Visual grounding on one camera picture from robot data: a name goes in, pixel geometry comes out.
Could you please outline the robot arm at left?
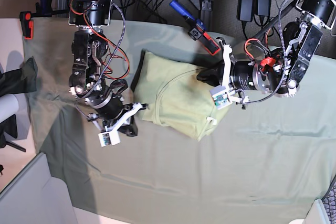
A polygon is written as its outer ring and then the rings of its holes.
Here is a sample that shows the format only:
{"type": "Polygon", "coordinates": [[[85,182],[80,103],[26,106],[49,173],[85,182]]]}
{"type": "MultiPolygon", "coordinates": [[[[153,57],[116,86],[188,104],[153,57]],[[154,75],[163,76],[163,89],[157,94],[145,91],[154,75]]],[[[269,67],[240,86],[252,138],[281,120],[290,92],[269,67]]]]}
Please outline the robot arm at left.
{"type": "Polygon", "coordinates": [[[222,109],[233,103],[243,108],[253,101],[246,90],[266,96],[292,97],[305,76],[312,56],[320,45],[323,30],[335,24],[335,0],[284,0],[274,19],[277,22],[280,47],[270,49],[267,41],[255,35],[244,43],[246,60],[237,60],[232,48],[219,37],[222,59],[197,75],[197,80],[212,86],[211,97],[222,109]]]}

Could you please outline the robot arm at right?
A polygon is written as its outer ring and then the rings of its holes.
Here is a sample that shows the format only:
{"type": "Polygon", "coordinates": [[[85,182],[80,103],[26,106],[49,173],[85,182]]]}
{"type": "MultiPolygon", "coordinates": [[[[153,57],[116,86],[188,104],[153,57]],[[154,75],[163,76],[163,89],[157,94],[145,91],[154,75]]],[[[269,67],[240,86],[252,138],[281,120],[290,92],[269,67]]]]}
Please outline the robot arm at right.
{"type": "Polygon", "coordinates": [[[128,88],[125,78],[130,68],[113,78],[109,67],[114,58],[129,59],[120,44],[113,43],[102,30],[110,24],[111,9],[120,12],[120,7],[113,0],[70,0],[69,7],[69,24],[78,27],[71,45],[74,61],[69,92],[95,110],[86,118],[96,124],[101,136],[107,137],[111,130],[137,136],[135,104],[124,103],[122,96],[128,88]]]}

